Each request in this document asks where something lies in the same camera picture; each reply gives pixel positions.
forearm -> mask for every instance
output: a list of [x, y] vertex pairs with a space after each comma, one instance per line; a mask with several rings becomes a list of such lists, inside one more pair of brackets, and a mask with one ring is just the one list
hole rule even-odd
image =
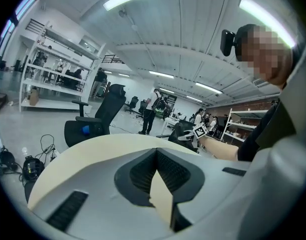
[[199, 142], [218, 159], [237, 160], [237, 146], [229, 145], [206, 136], [201, 137]]

white cube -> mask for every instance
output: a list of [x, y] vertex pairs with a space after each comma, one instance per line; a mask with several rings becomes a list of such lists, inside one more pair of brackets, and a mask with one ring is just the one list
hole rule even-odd
[[204, 123], [201, 122], [193, 128], [193, 133], [195, 134], [196, 138], [199, 139], [207, 134], [207, 128]]

white table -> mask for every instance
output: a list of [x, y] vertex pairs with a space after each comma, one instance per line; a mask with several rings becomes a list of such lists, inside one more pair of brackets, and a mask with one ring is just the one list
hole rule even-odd
[[161, 131], [161, 135], [163, 135], [164, 130], [166, 129], [167, 125], [172, 125], [174, 126], [175, 124], [177, 124], [179, 122], [179, 120], [176, 119], [172, 119], [170, 117], [165, 118], [163, 127], [162, 127], [162, 131]]
[[[86, 166], [151, 148], [170, 148], [199, 156], [183, 146], [153, 136], [122, 133], [91, 138], [70, 147], [44, 169], [32, 189], [27, 206], [33, 209], [51, 190]], [[158, 173], [153, 177], [150, 195], [158, 214], [169, 222], [173, 199]]]

brown box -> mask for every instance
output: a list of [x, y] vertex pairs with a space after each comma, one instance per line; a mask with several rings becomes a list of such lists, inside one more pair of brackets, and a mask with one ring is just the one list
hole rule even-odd
[[29, 104], [31, 106], [35, 106], [36, 103], [38, 102], [38, 92], [36, 89], [31, 90], [31, 95], [29, 98]]

floor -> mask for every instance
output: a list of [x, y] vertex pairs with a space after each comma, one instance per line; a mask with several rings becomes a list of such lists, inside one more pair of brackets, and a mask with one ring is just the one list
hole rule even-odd
[[[18, 110], [18, 90], [20, 73], [0, 72], [0, 91], [8, 94], [9, 101], [14, 101], [13, 105], [5, 105], [0, 110], [0, 139], [2, 144], [14, 155], [15, 161], [22, 165], [25, 157], [35, 156], [41, 153], [40, 139], [43, 135], [52, 135], [55, 139], [55, 148], [59, 153], [65, 151], [68, 146], [64, 139], [64, 124], [68, 120], [74, 120], [78, 116], [78, 111], [60, 109], [24, 108], [20, 113]], [[94, 117], [97, 109], [101, 105], [101, 99], [90, 99], [89, 104], [93, 106], [90, 117]], [[124, 108], [116, 115], [111, 123], [111, 134], [130, 133], [136, 134], [142, 129], [143, 120], [136, 118], [136, 113], [125, 112]], [[160, 134], [163, 120], [155, 118], [152, 136]], [[163, 134], [170, 134], [171, 129], [166, 129]], [[52, 144], [52, 138], [46, 136], [42, 139], [43, 148]], [[209, 153], [200, 148], [200, 155], [211, 157]], [[26, 204], [22, 183], [18, 180], [18, 175], [3, 175], [1, 181], [5, 190], [17, 201]]]

